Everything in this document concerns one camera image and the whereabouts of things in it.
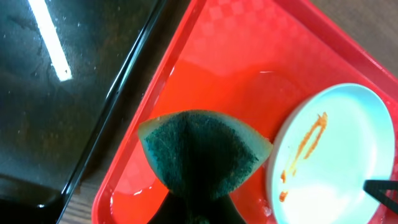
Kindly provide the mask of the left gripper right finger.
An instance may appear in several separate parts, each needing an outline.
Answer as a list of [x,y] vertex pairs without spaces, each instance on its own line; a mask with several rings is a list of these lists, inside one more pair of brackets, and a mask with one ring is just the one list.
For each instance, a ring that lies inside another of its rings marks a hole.
[[397,202],[387,196],[387,190],[397,191],[397,181],[394,180],[366,180],[363,190],[397,214]]

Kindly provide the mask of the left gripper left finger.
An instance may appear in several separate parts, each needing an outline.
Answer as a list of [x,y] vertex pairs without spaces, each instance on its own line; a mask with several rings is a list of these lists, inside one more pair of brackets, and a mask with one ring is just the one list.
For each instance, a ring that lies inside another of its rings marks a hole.
[[229,195],[216,200],[196,201],[189,204],[184,198],[168,193],[148,224],[200,224],[200,223],[246,223]]

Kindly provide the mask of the green yellow sponge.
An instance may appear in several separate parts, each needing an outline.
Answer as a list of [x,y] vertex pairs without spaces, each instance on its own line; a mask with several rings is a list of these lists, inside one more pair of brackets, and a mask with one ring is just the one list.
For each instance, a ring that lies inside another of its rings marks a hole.
[[187,200],[216,200],[234,191],[273,148],[245,122],[208,110],[165,114],[141,123],[137,133],[156,177]]

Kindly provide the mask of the white plate top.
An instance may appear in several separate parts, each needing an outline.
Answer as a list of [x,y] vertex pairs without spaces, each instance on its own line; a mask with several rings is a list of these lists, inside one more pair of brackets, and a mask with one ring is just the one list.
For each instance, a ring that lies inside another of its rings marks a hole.
[[368,223],[379,202],[367,180],[392,174],[392,118],[369,88],[331,86],[300,104],[274,141],[266,174],[277,223]]

